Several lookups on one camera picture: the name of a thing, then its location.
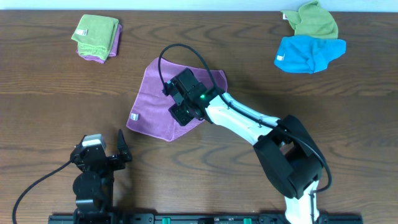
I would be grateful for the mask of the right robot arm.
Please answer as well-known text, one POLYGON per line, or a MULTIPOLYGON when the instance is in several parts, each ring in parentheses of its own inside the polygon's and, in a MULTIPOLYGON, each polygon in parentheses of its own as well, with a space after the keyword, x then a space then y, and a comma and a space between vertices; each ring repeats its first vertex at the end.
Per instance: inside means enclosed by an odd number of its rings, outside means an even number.
POLYGON ((182 126, 206 120, 249 142, 270 183, 285 197, 290 223, 315 223, 319 217, 316 194, 322 172, 330 169, 323 154, 294 116, 284 119, 261 114, 236 101, 229 93, 201 82, 164 85, 175 104, 169 109, 182 126))

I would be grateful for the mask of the pink microfiber cloth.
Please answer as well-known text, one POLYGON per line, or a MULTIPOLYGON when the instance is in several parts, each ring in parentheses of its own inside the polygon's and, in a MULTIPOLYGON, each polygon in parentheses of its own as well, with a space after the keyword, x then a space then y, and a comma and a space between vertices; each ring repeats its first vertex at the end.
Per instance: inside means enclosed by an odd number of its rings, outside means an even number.
MULTIPOLYGON (((191 131, 204 121, 193 119, 186 126, 179 125, 169 113, 169 108, 174 105, 174 100, 170 96, 162 93, 163 86, 159 78, 157 63, 159 58, 155 58, 144 72, 141 87, 137 94, 134 105, 131 109, 127 128, 141 134, 146 134, 165 141, 173 141, 191 131)), ((169 81, 184 69, 189 68, 197 80, 202 82, 207 88, 211 88, 213 83, 204 68, 189 67, 161 60, 161 71, 165 81, 169 81)), ((216 84, 226 91, 228 83, 223 70, 210 70, 216 84)))

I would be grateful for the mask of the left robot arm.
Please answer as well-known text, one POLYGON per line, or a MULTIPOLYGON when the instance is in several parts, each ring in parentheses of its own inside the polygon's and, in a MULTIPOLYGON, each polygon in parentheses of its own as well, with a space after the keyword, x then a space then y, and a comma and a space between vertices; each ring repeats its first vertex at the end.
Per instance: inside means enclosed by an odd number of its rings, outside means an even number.
POLYGON ((114 172, 126 168, 132 154, 118 131, 118 154, 107 156, 101 134, 83 136, 70 155, 72 163, 81 170, 73 182, 76 195, 74 223, 122 223, 123 215, 113 207, 114 172))

